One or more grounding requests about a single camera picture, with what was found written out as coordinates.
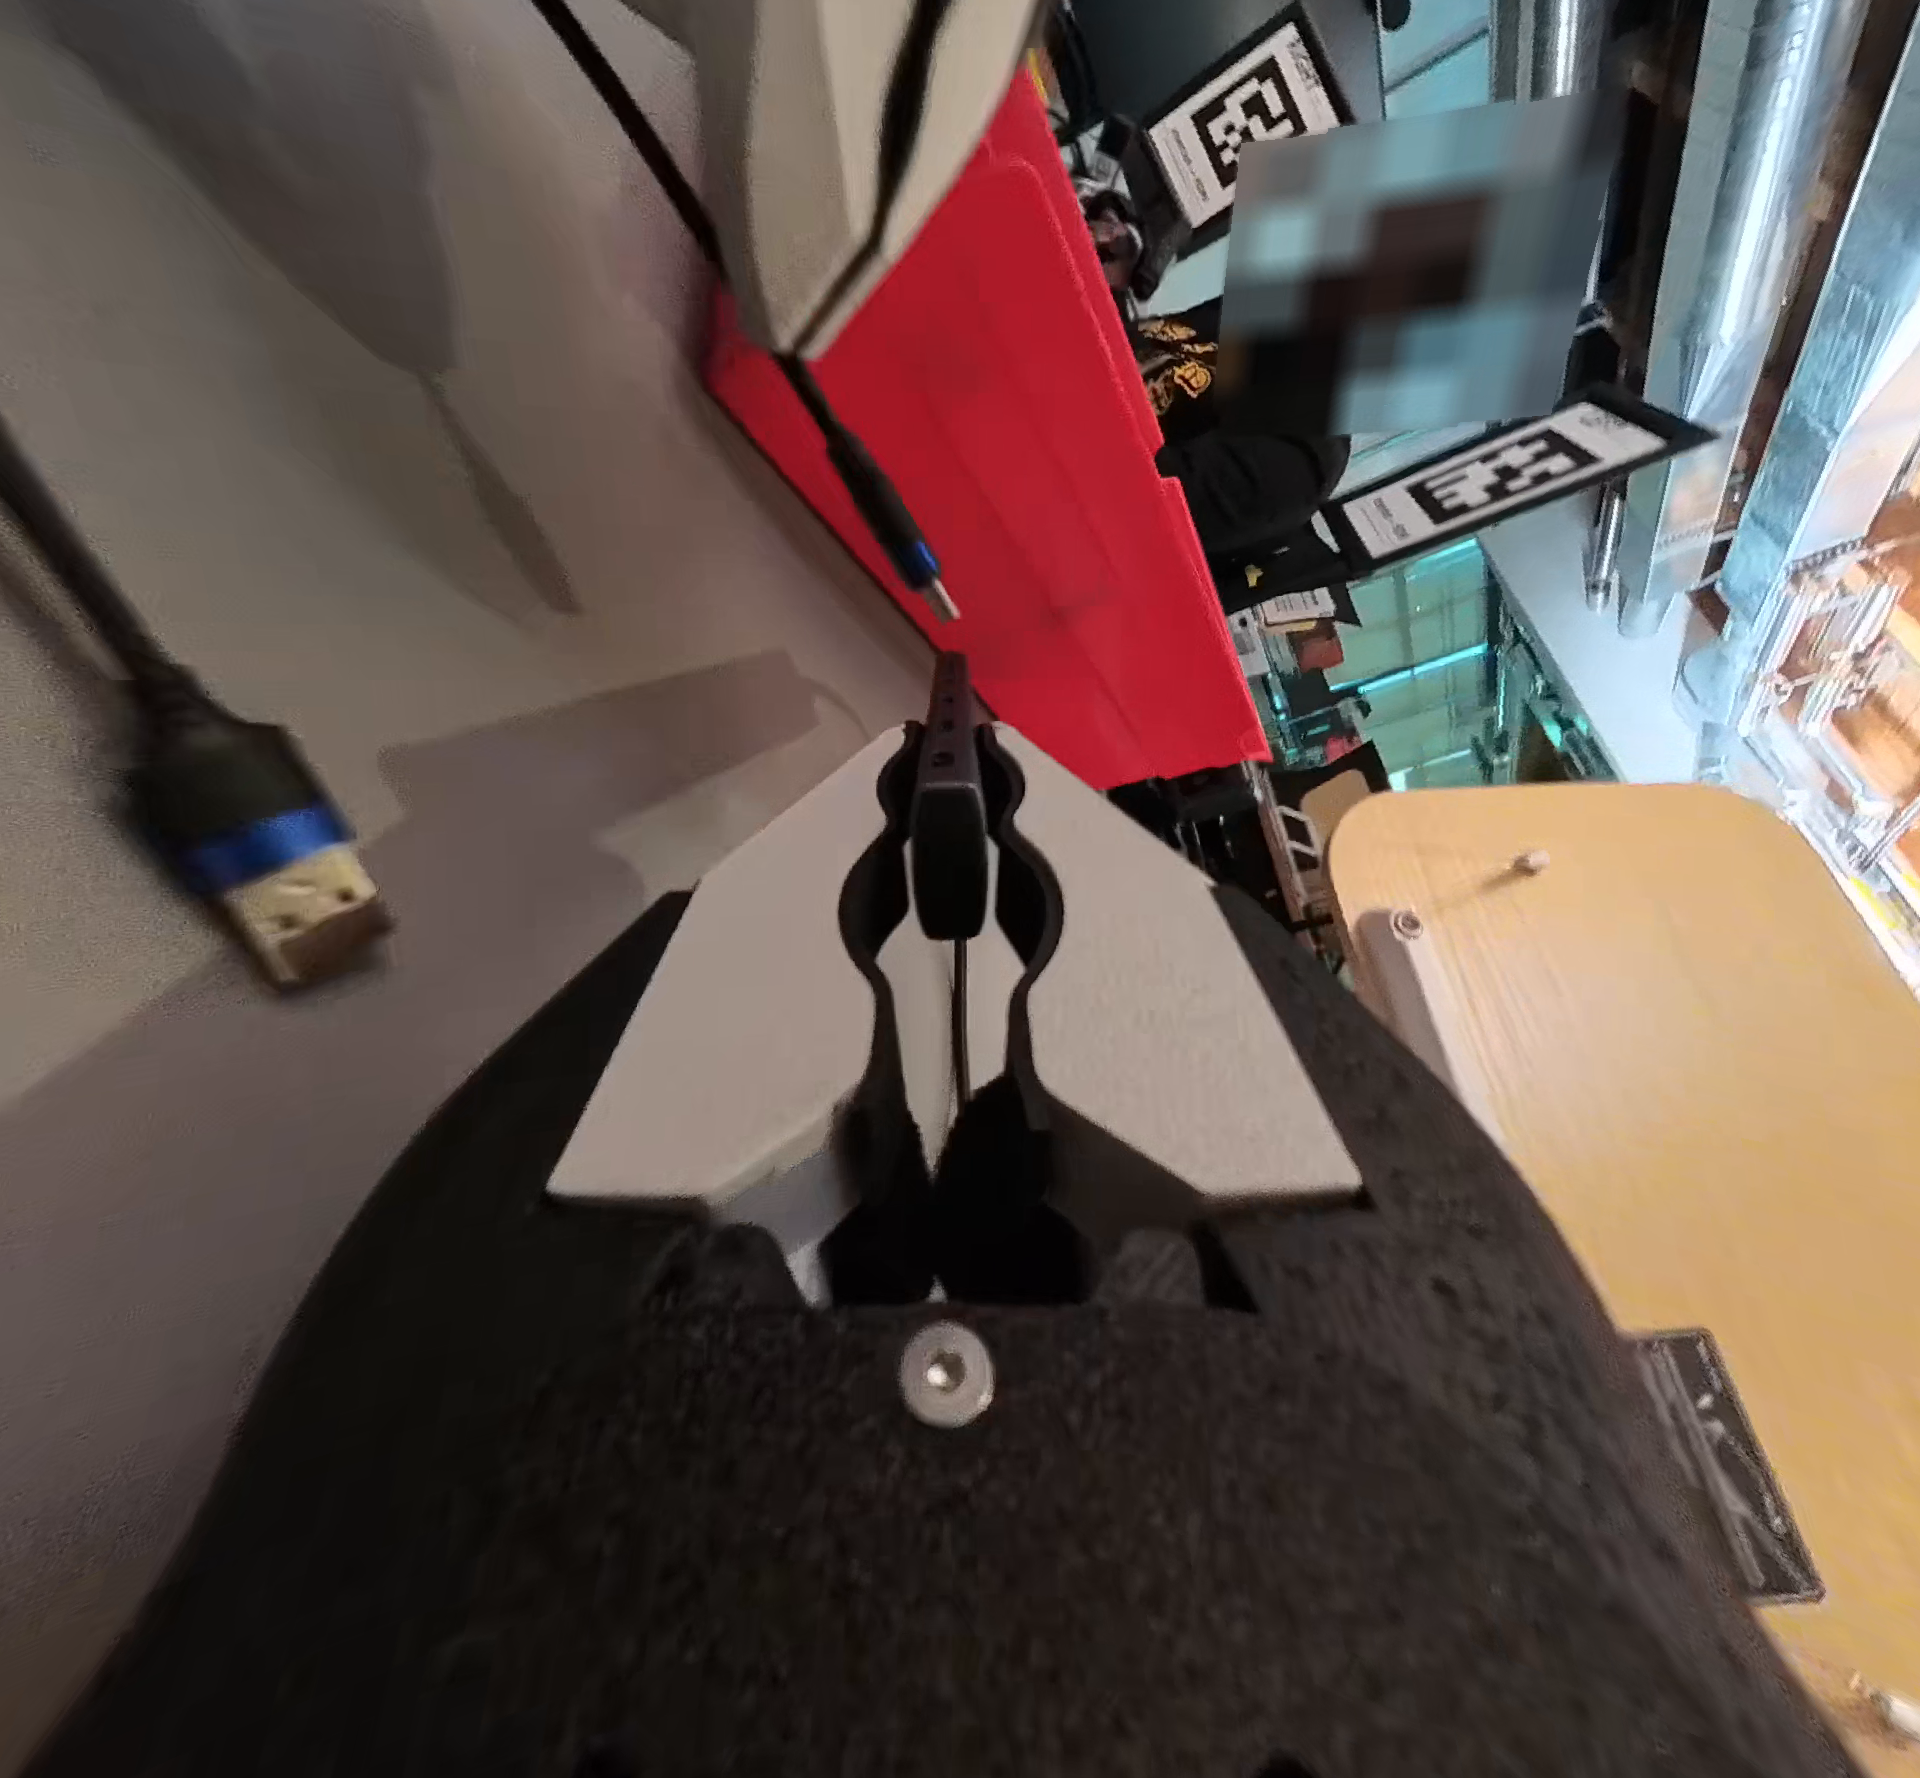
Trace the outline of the red plastic bin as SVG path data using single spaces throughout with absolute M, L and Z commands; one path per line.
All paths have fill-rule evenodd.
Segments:
M 1085 213 L 1020 70 L 811 366 L 943 565 L 939 625 L 857 519 L 779 364 L 711 295 L 705 385 L 986 705 L 1093 787 L 1269 752 Z

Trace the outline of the grey USB hub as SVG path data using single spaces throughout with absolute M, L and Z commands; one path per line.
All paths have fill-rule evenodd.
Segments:
M 949 1040 L 958 1109 L 971 1097 L 969 949 L 988 924 L 990 800 L 967 658 L 940 654 L 909 800 L 910 894 L 922 935 L 951 950 Z

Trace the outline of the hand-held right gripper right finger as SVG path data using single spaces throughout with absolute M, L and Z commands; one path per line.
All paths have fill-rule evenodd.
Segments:
M 1366 1201 L 1228 894 L 1011 726 L 979 726 L 995 894 L 949 950 L 939 1293 L 1253 1307 L 1244 1218 Z

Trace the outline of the black cable blue-ringed plugs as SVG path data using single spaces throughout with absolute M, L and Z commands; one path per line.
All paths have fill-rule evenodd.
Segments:
M 601 45 L 565 0 L 529 4 L 723 276 L 707 207 Z M 893 480 L 837 413 L 809 364 L 791 353 L 776 362 L 888 565 L 940 622 L 953 622 L 960 609 L 936 553 Z M 392 930 L 392 913 L 348 817 L 283 726 L 237 715 L 168 654 L 6 419 L 3 444 L 5 514 L 120 668 L 132 734 L 120 785 L 132 830 L 275 990 L 307 992 L 351 973 Z

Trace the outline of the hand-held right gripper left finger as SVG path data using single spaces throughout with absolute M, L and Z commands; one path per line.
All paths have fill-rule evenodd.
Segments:
M 546 1183 L 565 1206 L 749 1223 L 803 1296 L 829 1301 L 825 1242 L 852 1211 L 837 1128 L 877 1027 L 839 926 L 885 834 L 890 727 L 692 889 Z

